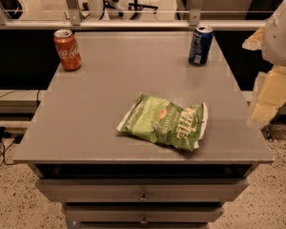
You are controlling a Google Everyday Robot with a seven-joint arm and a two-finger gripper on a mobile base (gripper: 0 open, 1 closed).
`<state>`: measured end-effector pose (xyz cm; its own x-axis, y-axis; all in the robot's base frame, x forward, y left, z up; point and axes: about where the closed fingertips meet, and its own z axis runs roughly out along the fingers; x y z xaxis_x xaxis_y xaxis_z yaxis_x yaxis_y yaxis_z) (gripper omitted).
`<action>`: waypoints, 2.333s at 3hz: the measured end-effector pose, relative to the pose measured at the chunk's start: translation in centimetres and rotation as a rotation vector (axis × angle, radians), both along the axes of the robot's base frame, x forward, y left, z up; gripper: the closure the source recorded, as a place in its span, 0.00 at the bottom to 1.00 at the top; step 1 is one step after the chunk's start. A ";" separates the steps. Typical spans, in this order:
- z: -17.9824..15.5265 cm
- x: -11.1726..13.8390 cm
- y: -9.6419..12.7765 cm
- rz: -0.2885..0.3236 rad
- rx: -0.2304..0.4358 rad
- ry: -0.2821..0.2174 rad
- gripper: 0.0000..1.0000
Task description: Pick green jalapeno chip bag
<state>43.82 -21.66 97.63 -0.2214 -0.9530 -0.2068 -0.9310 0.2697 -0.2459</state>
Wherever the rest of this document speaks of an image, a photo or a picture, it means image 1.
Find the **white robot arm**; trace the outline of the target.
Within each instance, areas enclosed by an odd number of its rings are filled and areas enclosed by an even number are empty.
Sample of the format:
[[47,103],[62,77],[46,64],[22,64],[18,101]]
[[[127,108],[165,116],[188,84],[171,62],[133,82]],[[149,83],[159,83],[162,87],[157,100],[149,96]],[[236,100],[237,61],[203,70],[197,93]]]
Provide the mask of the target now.
[[286,103],[286,0],[279,5],[264,27],[247,38],[242,48],[261,50],[262,58],[273,64],[255,79],[253,100],[247,123],[252,128],[269,124]]

